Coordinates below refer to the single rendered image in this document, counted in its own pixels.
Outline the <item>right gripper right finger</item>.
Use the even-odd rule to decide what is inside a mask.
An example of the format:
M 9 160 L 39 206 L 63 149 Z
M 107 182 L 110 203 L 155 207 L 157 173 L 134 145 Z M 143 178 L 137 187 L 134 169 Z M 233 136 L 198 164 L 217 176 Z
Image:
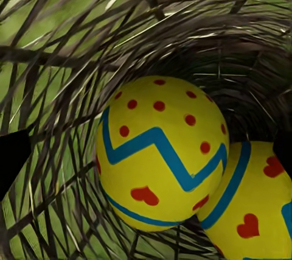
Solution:
M 292 179 L 292 131 L 278 130 L 273 152 Z

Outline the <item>wicker basket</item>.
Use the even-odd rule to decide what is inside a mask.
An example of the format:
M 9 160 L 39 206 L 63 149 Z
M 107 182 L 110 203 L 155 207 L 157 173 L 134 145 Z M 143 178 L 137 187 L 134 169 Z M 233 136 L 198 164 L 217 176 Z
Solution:
M 9 15 L 12 15 L 17 10 L 19 10 L 19 8 L 23 7 L 30 1 L 31 0 L 3 0 L 0 4 L 0 23 L 8 18 Z M 25 238 L 23 232 L 21 231 L 29 223 L 32 225 L 32 228 L 39 239 L 43 260 L 45 260 L 44 250 L 46 251 L 50 260 L 58 260 L 54 236 L 56 237 L 58 243 L 61 245 L 60 247 L 67 256 L 68 260 L 77 260 L 79 256 L 84 260 L 89 260 L 83 251 L 85 245 L 90 247 L 96 259 L 99 260 L 99 258 L 97 257 L 97 253 L 93 250 L 89 242 L 89 239 L 90 237 L 92 237 L 92 235 L 94 235 L 99 240 L 103 249 L 106 251 L 111 260 L 113 259 L 110 255 L 110 252 L 118 260 L 122 260 L 119 255 L 113 252 L 112 249 L 103 241 L 101 235 L 99 234 L 99 231 L 97 230 L 98 225 L 101 223 L 101 226 L 105 230 L 107 236 L 114 244 L 115 241 L 113 242 L 113 239 L 111 238 L 111 235 L 106 227 L 104 219 L 106 219 L 111 225 L 115 235 L 117 236 L 122 246 L 122 250 L 125 252 L 128 258 L 127 260 L 142 260 L 135 257 L 135 253 L 152 260 L 167 260 L 165 256 L 163 256 L 147 241 L 146 243 L 151 246 L 151 248 L 153 248 L 157 253 L 159 253 L 163 257 L 163 259 L 137 250 L 136 245 L 139 236 L 141 238 L 143 238 L 142 236 L 152 238 L 173 248 L 175 251 L 174 260 L 191 260 L 179 258 L 179 254 L 197 255 L 208 260 L 213 259 L 208 258 L 205 255 L 218 256 L 219 260 L 224 260 L 224 257 L 219 251 L 212 251 L 205 248 L 215 246 L 210 240 L 207 239 L 207 235 L 205 234 L 196 214 L 194 214 L 192 217 L 190 217 L 177 227 L 171 228 L 171 230 L 176 233 L 176 236 L 169 234 L 167 230 L 155 231 L 155 233 L 141 231 L 132 228 L 130 225 L 124 222 L 113 210 L 103 191 L 97 170 L 96 140 L 92 151 L 91 162 L 87 163 L 94 130 L 92 132 L 91 140 L 89 142 L 88 153 L 86 153 L 86 145 L 89 140 L 88 138 L 90 136 L 90 131 L 94 119 L 99 117 L 101 118 L 102 112 L 107 102 L 119 88 L 123 87 L 126 83 L 134 79 L 138 79 L 143 76 L 145 77 L 158 75 L 170 60 L 176 59 L 180 59 L 182 63 L 176 66 L 174 69 L 163 74 L 163 76 L 176 69 L 179 69 L 176 73 L 180 72 L 183 69 L 186 69 L 185 72 L 177 76 L 177 78 L 179 79 L 185 74 L 189 73 L 189 71 L 191 71 L 192 69 L 196 68 L 220 68 L 221 66 L 226 66 L 230 68 L 250 70 L 248 75 L 220 74 L 220 70 L 218 70 L 218 73 L 193 72 L 192 74 L 183 78 L 183 80 L 186 80 L 194 74 L 211 75 L 191 81 L 190 83 L 193 84 L 194 82 L 200 80 L 218 76 L 218 79 L 208 81 L 217 82 L 217 85 L 198 86 L 198 88 L 203 89 L 217 87 L 217 89 L 203 91 L 207 95 L 209 95 L 213 101 L 215 101 L 221 112 L 229 112 L 227 116 L 223 115 L 223 117 L 225 118 L 225 121 L 227 123 L 230 143 L 240 141 L 274 142 L 274 135 L 272 134 L 269 122 L 277 121 L 277 133 L 277 131 L 280 129 L 285 130 L 282 119 L 283 117 L 285 117 L 286 120 L 289 122 L 288 131 L 292 131 L 292 111 L 282 96 L 283 94 L 286 95 L 292 103 L 292 99 L 287 93 L 289 92 L 289 90 L 292 90 L 292 82 L 262 58 L 264 57 L 285 67 L 285 65 L 279 63 L 275 59 L 267 56 L 266 54 L 263 54 L 263 51 L 265 51 L 266 53 L 271 54 L 272 56 L 285 62 L 292 68 L 292 51 L 281 45 L 281 43 L 284 43 L 292 46 L 292 41 L 283 37 L 284 35 L 288 35 L 292 38 L 292 12 L 276 12 L 279 10 L 292 11 L 292 8 L 282 7 L 280 5 L 277 5 L 278 3 L 265 2 L 263 0 L 254 1 L 262 2 L 261 5 L 269 4 L 279 7 L 281 9 L 268 10 L 266 8 L 259 7 L 259 4 L 249 4 L 246 2 L 246 0 L 124 0 L 124 2 L 120 6 L 110 11 L 110 8 L 117 1 L 110 0 L 106 7 L 102 10 L 102 13 L 96 19 L 88 22 L 84 26 L 80 26 L 85 18 L 91 13 L 94 7 L 97 7 L 101 3 L 107 1 L 91 0 L 85 10 L 75 15 L 73 18 L 65 22 L 63 20 L 59 26 L 50 30 L 43 36 L 40 36 L 39 38 L 37 38 L 37 40 L 34 40 L 27 46 L 24 46 L 22 48 L 16 47 L 20 39 L 22 39 L 24 33 L 26 33 L 33 26 L 40 23 L 40 21 L 48 17 L 50 14 L 54 13 L 54 11 L 56 11 L 69 1 L 70 0 L 59 0 L 50 8 L 38 15 L 47 0 L 37 0 L 20 30 L 15 32 L 13 35 L 11 35 L 8 39 L 0 44 L 0 68 L 5 62 L 13 63 L 9 90 L 6 96 L 0 102 L 0 114 L 2 111 L 4 111 L 0 136 L 8 135 L 9 127 L 20 108 L 21 115 L 19 116 L 18 131 L 26 130 L 28 133 L 30 133 L 30 131 L 34 128 L 33 135 L 29 136 L 30 144 L 32 146 L 32 153 L 29 154 L 29 158 L 26 162 L 27 169 L 25 173 L 26 176 L 24 176 L 18 221 L 16 219 L 17 212 L 15 181 L 12 183 L 12 186 L 9 190 L 8 197 L 12 207 L 15 224 L 11 226 L 8 230 L 5 224 L 2 202 L 0 203 L 0 260 L 15 260 L 10 247 L 10 240 L 17 234 L 19 235 L 25 260 L 39 260 L 34 250 L 28 243 L 27 238 Z M 134 10 L 139 6 L 139 3 L 142 1 L 143 3 L 140 9 L 133 16 L 133 19 L 131 19 L 131 21 L 126 24 L 131 14 L 134 13 Z M 292 0 L 284 1 L 292 3 Z M 213 4 L 218 5 L 212 8 L 202 9 L 205 8 L 205 6 L 207 5 Z M 243 6 L 253 7 L 256 9 L 260 9 L 261 11 L 250 10 L 244 8 Z M 123 11 L 126 9 L 129 9 L 130 11 L 123 14 Z M 203 16 L 216 9 L 223 10 L 218 13 L 214 13 L 211 16 Z M 112 17 L 112 19 L 108 22 L 108 24 L 99 27 L 95 31 L 92 31 L 99 22 L 110 17 Z M 111 29 L 113 29 L 117 20 L 123 17 L 125 17 L 124 21 L 119 26 L 119 28 L 111 32 Z M 158 20 L 158 23 L 146 29 L 155 19 Z M 60 30 L 64 26 L 67 26 L 74 20 L 77 21 L 69 29 L 66 35 L 63 35 L 57 40 L 50 42 L 56 31 Z M 141 33 L 135 36 L 135 33 L 138 32 L 140 28 L 144 24 L 147 24 L 149 21 L 150 23 L 146 26 L 146 28 Z M 83 38 L 75 41 L 69 46 L 66 46 L 66 48 L 63 48 L 63 46 L 68 42 L 68 40 L 70 40 L 73 35 L 88 28 L 89 30 Z M 110 52 L 117 47 L 115 47 L 117 42 L 130 32 L 132 32 L 130 37 L 122 44 L 120 44 L 122 45 L 122 47 L 118 49 L 118 51 L 110 54 Z M 74 52 L 81 45 L 83 45 L 99 33 L 100 36 L 97 37 L 94 44 L 74 55 Z M 29 50 L 30 48 L 34 47 L 34 45 L 42 42 L 48 37 L 49 39 L 43 47 L 35 51 Z M 102 42 L 109 37 L 112 37 L 112 39 L 102 44 Z M 52 53 L 44 52 L 45 48 L 48 48 L 58 42 L 58 46 Z M 113 46 L 109 51 L 107 51 L 110 44 L 113 44 Z M 100 56 L 91 60 L 93 55 L 102 50 L 103 52 Z M 245 60 L 241 58 L 232 58 L 226 56 L 220 57 L 220 54 L 236 54 L 236 52 L 246 52 L 254 54 L 249 56 L 255 57 L 255 60 L 254 62 L 252 62 L 250 60 Z M 208 60 L 219 61 L 212 64 L 206 64 L 187 69 L 190 63 L 208 55 L 219 55 L 219 57 L 216 59 Z M 249 67 L 220 61 L 224 58 L 247 61 L 253 65 Z M 24 73 L 20 76 L 20 78 L 16 81 L 18 63 L 25 63 L 29 65 Z M 50 66 L 50 73 L 47 80 L 47 86 L 45 87 L 45 89 L 43 89 L 39 97 L 32 104 L 37 81 L 44 73 L 46 68 L 48 68 L 48 66 Z M 58 66 L 59 70 L 50 80 L 53 66 Z M 60 89 L 58 90 L 58 93 L 56 94 L 52 102 L 45 108 L 45 110 L 43 110 L 47 89 L 62 68 L 65 68 L 65 70 L 60 83 Z M 66 68 L 72 68 L 72 72 L 66 83 L 63 84 Z M 93 86 L 92 81 L 96 71 L 98 71 L 99 73 L 97 73 L 96 81 L 94 82 L 95 85 L 94 89 L 92 90 L 89 106 L 84 110 L 86 100 L 89 96 L 89 90 Z M 252 75 L 252 71 L 259 72 L 260 75 L 264 76 L 264 78 L 269 80 L 277 87 L 263 81 L 267 85 L 274 88 L 274 90 L 268 91 L 266 90 L 266 88 L 250 80 L 249 76 L 254 76 Z M 263 72 L 267 73 L 268 75 L 272 75 L 280 79 L 281 81 L 286 81 L 287 84 L 281 86 L 268 76 L 264 75 Z M 106 85 L 103 87 L 103 83 L 107 73 L 109 73 L 108 80 Z M 235 81 L 225 78 L 221 79 L 220 75 L 228 76 Z M 26 84 L 24 88 L 22 104 L 19 106 L 19 109 L 17 109 L 16 114 L 10 121 L 13 95 L 20 86 L 21 82 L 24 80 L 24 78 L 26 78 Z M 99 95 L 93 100 L 98 84 L 102 79 L 103 82 Z M 231 81 L 242 84 L 243 86 L 221 85 L 220 81 Z M 83 91 L 85 86 L 85 95 L 80 99 L 81 91 Z M 262 97 L 262 100 L 258 100 L 255 95 L 253 95 L 245 88 L 246 86 L 252 88 L 252 90 L 254 90 L 260 97 Z M 220 96 L 221 93 L 228 94 L 232 97 L 222 97 Z M 34 108 L 37 106 L 42 97 L 43 102 L 41 104 L 39 115 L 26 128 L 30 114 L 32 114 Z M 78 112 L 78 105 L 80 104 L 80 102 L 82 102 L 82 105 L 80 106 L 80 112 L 78 114 L 78 118 L 76 119 L 75 114 Z M 220 106 L 220 104 L 225 104 L 229 102 L 234 103 L 234 105 L 230 109 Z M 250 108 L 250 110 L 247 109 L 247 114 L 244 114 L 241 110 L 237 108 L 237 106 L 239 105 L 238 103 L 240 102 Z M 39 130 L 41 118 L 47 113 L 47 111 L 51 108 L 51 106 L 53 106 L 54 103 L 54 109 Z M 266 117 L 265 108 L 263 107 L 263 105 L 266 103 L 269 104 L 271 111 L 273 111 L 275 117 L 274 119 L 268 119 Z M 252 111 L 255 111 L 255 113 L 257 114 L 260 124 L 258 124 L 258 121 L 254 117 Z M 259 134 L 259 125 L 262 125 L 267 139 L 257 138 L 254 128 L 255 126 L 253 126 L 247 118 L 248 114 L 251 115 Z M 87 131 L 88 133 L 86 134 L 86 136 L 84 128 L 85 122 L 89 123 Z M 81 126 L 82 131 L 82 136 L 80 136 L 80 138 L 78 134 L 79 125 Z M 242 132 L 242 139 L 239 141 L 236 140 L 236 137 L 234 135 L 235 132 L 232 129 L 235 126 L 237 126 Z M 75 131 L 72 140 L 71 131 L 74 127 Z M 66 133 L 64 135 L 61 146 L 61 134 L 63 131 L 65 131 Z M 74 156 L 73 142 L 76 135 L 78 139 L 78 148 L 76 156 Z M 54 146 L 51 149 L 50 144 L 53 136 L 55 137 L 55 141 Z M 81 152 L 80 148 L 81 137 L 83 138 L 83 153 Z M 44 142 L 41 152 L 38 145 L 39 142 Z M 69 181 L 66 182 L 65 177 L 68 168 L 66 167 L 66 172 L 63 173 L 63 183 L 60 187 L 58 182 L 58 174 L 61 164 L 63 165 L 63 157 L 68 143 L 73 161 L 73 169 Z M 34 173 L 31 177 L 30 168 L 32 167 L 35 144 L 37 144 L 38 161 L 36 163 Z M 57 163 L 55 165 L 54 159 L 55 155 L 57 154 L 58 148 L 60 148 L 60 153 L 58 154 Z M 43 167 L 48 154 L 50 155 L 49 161 L 47 162 L 46 169 L 43 172 Z M 80 163 L 78 169 L 75 162 L 77 154 L 79 155 Z M 83 156 L 85 156 L 85 165 L 83 165 Z M 52 172 L 52 179 L 49 190 L 46 194 L 44 181 L 48 171 L 50 170 L 50 167 Z M 92 167 L 94 168 L 94 187 L 92 186 L 89 178 L 89 170 Z M 39 179 L 41 179 L 41 186 L 38 194 L 38 204 L 37 206 L 35 206 L 34 195 L 37 189 Z M 90 195 L 86 191 L 86 179 L 89 181 Z M 29 184 L 30 192 L 30 211 L 23 218 L 20 219 L 24 196 L 26 195 L 27 184 Z M 80 200 L 79 185 L 83 188 L 86 209 L 82 201 Z M 106 207 L 104 207 L 100 200 L 97 186 L 100 187 L 101 192 L 106 200 Z M 72 188 L 75 197 L 75 215 L 69 207 L 67 193 L 67 189 L 69 187 Z M 101 212 L 94 204 L 94 198 L 92 197 L 92 193 L 95 194 L 96 199 L 99 202 Z M 64 218 L 62 195 L 64 196 L 64 199 L 66 200 L 68 206 L 70 221 L 72 213 L 73 218 L 79 228 L 79 233 L 81 237 L 80 242 L 77 241 L 75 235 L 73 234 L 73 229 L 70 228 L 68 222 Z M 92 207 L 94 221 L 91 220 L 89 215 L 89 203 Z M 66 252 L 64 246 L 61 244 L 59 238 L 55 235 L 55 232 L 52 229 L 48 208 L 49 205 L 53 207 L 56 215 L 61 220 L 68 253 Z M 123 233 L 121 233 L 116 228 L 116 226 L 114 226 L 110 215 L 108 215 L 107 213 L 108 210 L 112 212 Z M 39 216 L 43 211 L 46 221 L 47 238 L 49 245 L 40 233 L 40 228 L 38 224 L 37 216 Z M 84 215 L 86 221 L 89 223 L 90 226 L 86 233 L 84 233 L 83 229 L 82 214 Z M 127 238 L 127 235 L 120 223 L 120 220 L 122 220 L 122 222 L 125 223 L 131 231 L 133 231 L 135 236 L 133 243 L 131 243 L 129 241 L 129 238 Z M 194 232 L 195 234 L 184 232 L 183 230 L 181 230 L 181 226 Z M 67 234 L 69 234 L 70 238 L 75 244 L 75 250 L 71 255 L 69 254 Z M 127 249 L 127 246 L 125 245 L 121 236 L 123 236 L 130 243 L 130 251 Z M 176 243 L 168 241 L 164 236 L 174 239 Z M 180 236 L 191 237 L 195 240 L 195 243 L 191 243 L 190 241 L 187 241 Z M 186 249 L 180 246 L 180 243 L 198 248 L 201 251 Z

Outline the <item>easter egg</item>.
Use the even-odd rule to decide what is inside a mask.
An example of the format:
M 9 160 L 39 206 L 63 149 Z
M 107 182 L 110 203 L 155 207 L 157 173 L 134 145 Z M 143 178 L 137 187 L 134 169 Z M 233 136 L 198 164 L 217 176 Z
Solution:
M 273 144 L 230 143 L 223 178 L 196 213 L 224 260 L 292 260 L 292 179 Z
M 186 80 L 152 75 L 126 83 L 97 127 L 103 191 L 134 229 L 177 227 L 209 202 L 223 178 L 227 123 L 215 101 Z

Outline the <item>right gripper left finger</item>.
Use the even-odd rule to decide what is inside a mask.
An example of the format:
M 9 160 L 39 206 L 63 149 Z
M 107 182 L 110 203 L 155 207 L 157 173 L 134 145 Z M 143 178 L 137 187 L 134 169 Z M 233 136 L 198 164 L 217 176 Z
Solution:
M 32 146 L 26 130 L 0 136 L 0 203 L 27 162 L 30 153 Z

